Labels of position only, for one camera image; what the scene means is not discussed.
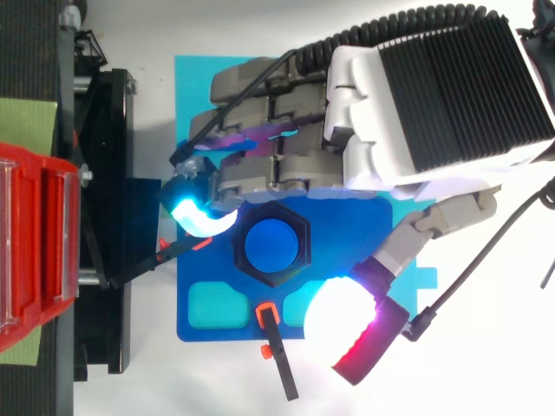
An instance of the black heat sink fins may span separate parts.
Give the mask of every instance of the black heat sink fins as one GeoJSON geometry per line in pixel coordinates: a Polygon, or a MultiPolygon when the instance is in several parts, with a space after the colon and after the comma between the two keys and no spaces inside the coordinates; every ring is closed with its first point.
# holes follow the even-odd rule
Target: black heat sink fins
{"type": "Polygon", "coordinates": [[[504,17],[392,41],[380,56],[417,172],[555,136],[504,17]]]}

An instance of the orange clip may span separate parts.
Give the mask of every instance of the orange clip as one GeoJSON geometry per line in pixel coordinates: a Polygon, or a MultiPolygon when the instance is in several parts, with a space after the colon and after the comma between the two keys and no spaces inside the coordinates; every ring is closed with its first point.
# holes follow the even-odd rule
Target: orange clip
{"type": "MultiPolygon", "coordinates": [[[[168,243],[164,238],[161,238],[160,240],[158,240],[158,242],[160,243],[160,250],[165,250],[170,246],[170,243],[168,243]]],[[[159,254],[158,256],[156,256],[156,260],[161,262],[162,256],[159,254]]]]}
{"type": "Polygon", "coordinates": [[[271,348],[268,344],[264,344],[262,347],[260,347],[260,352],[262,353],[262,356],[265,360],[269,360],[271,357],[274,356],[274,354],[271,353],[271,348]]]}
{"type": "Polygon", "coordinates": [[[212,242],[212,237],[209,237],[206,240],[204,240],[202,243],[198,243],[197,245],[195,245],[191,250],[199,251],[200,249],[204,249],[211,242],[212,242]]]}
{"type": "Polygon", "coordinates": [[[276,305],[273,302],[264,302],[257,306],[255,312],[257,314],[258,325],[260,325],[261,329],[264,329],[264,321],[262,320],[262,311],[264,309],[271,309],[274,313],[274,319],[276,320],[276,324],[279,324],[279,314],[276,305]]]}

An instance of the coiled black cable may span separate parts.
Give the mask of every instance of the coiled black cable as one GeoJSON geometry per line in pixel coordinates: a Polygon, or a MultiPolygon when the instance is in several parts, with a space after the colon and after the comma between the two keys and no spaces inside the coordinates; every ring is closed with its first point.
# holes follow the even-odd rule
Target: coiled black cable
{"type": "Polygon", "coordinates": [[[545,208],[555,211],[555,178],[547,182],[539,192],[539,200],[545,208]]]}
{"type": "Polygon", "coordinates": [[[381,17],[361,26],[311,43],[297,50],[295,66],[300,75],[328,68],[334,50],[342,45],[374,47],[402,36],[414,35],[426,30],[445,29],[470,21],[498,16],[495,10],[487,12],[486,7],[476,8],[472,4],[453,4],[429,6],[426,9],[401,11],[396,15],[381,17]]]}
{"type": "Polygon", "coordinates": [[[487,9],[484,6],[476,9],[472,4],[467,6],[464,4],[457,4],[456,6],[453,4],[435,7],[429,6],[426,9],[420,7],[419,9],[411,9],[407,12],[401,11],[389,17],[381,17],[370,23],[364,23],[360,27],[353,26],[350,30],[344,30],[323,41],[311,43],[301,49],[292,49],[265,69],[229,104],[222,107],[218,114],[200,132],[173,153],[170,162],[173,166],[176,166],[190,157],[194,152],[195,146],[206,137],[208,132],[217,126],[261,82],[264,82],[270,74],[292,56],[295,56],[297,72],[300,75],[307,75],[311,72],[327,69],[331,64],[331,56],[334,50],[342,45],[373,47],[402,36],[414,35],[426,30],[450,28],[486,17],[496,17],[497,15],[495,10],[487,13],[487,9]]]}

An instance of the black cable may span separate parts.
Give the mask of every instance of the black cable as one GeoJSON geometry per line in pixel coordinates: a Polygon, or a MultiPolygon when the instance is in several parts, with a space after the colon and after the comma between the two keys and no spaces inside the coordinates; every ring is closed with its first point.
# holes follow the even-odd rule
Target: black cable
{"type": "Polygon", "coordinates": [[[501,238],[505,235],[507,231],[513,226],[514,223],[526,212],[528,208],[532,206],[534,202],[539,199],[541,191],[534,193],[529,199],[527,199],[524,204],[522,204],[517,210],[505,221],[501,228],[495,233],[491,240],[489,240],[486,246],[478,253],[478,256],[474,258],[474,260],[467,266],[466,269],[457,279],[449,286],[443,294],[435,301],[432,306],[429,307],[430,311],[436,313],[441,306],[445,304],[449,300],[449,298],[462,286],[462,284],[472,275],[472,273],[476,270],[476,268],[482,263],[482,261],[486,258],[486,256],[490,253],[493,247],[500,241],[501,238]]]}
{"type": "MultiPolygon", "coordinates": [[[[467,266],[459,277],[449,286],[449,288],[443,292],[443,294],[432,303],[431,306],[426,307],[420,314],[418,314],[410,323],[410,329],[403,331],[403,335],[410,341],[418,341],[421,335],[428,329],[432,320],[437,316],[437,311],[441,308],[449,298],[454,295],[454,293],[462,286],[462,284],[472,275],[476,268],[482,263],[490,251],[495,247],[495,245],[500,241],[500,239],[506,234],[507,231],[513,226],[513,224],[530,208],[534,202],[540,200],[541,203],[548,209],[555,211],[555,178],[547,182],[547,184],[539,191],[534,193],[529,199],[527,199],[524,204],[522,204],[517,210],[505,221],[505,223],[499,228],[495,235],[489,240],[486,246],[482,249],[478,256],[467,266]]],[[[553,270],[550,269],[547,276],[541,283],[542,289],[547,285],[549,278],[552,275],[553,270]]]]}
{"type": "Polygon", "coordinates": [[[296,49],[292,49],[284,53],[279,59],[274,61],[267,69],[260,73],[256,79],[251,82],[239,95],[237,95],[233,100],[231,100],[225,107],[222,107],[218,114],[211,119],[206,126],[202,128],[192,139],[188,140],[183,146],[180,146],[170,157],[170,163],[176,166],[178,163],[189,158],[193,154],[194,147],[197,146],[207,134],[211,132],[213,128],[219,125],[223,119],[238,105],[248,97],[252,92],[264,82],[276,69],[281,67],[289,58],[291,58],[297,52],[296,49]]]}
{"type": "Polygon", "coordinates": [[[391,41],[402,36],[414,35],[427,30],[445,29],[459,26],[471,21],[479,21],[486,17],[498,16],[495,10],[487,13],[484,6],[476,8],[472,4],[453,4],[429,6],[426,9],[411,9],[399,12],[389,17],[381,17],[361,26],[353,26],[323,41],[304,46],[301,49],[292,49],[274,61],[253,82],[249,84],[238,96],[218,111],[218,114],[204,126],[192,139],[181,145],[170,157],[170,163],[176,166],[189,158],[207,134],[238,105],[248,97],[262,82],[264,82],[284,62],[295,55],[295,67],[300,75],[311,72],[327,70],[331,64],[334,50],[342,45],[373,47],[382,42],[391,41]]]}

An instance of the black clamp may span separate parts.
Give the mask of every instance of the black clamp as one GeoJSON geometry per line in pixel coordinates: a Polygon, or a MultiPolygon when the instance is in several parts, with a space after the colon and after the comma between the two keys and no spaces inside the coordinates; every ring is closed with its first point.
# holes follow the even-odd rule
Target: black clamp
{"type": "Polygon", "coordinates": [[[269,360],[272,356],[276,360],[279,377],[284,385],[285,397],[288,401],[298,399],[297,386],[293,379],[293,373],[287,354],[285,353],[284,342],[279,334],[278,323],[279,315],[273,303],[263,303],[256,309],[258,324],[266,332],[268,344],[261,348],[262,356],[269,360]]]}

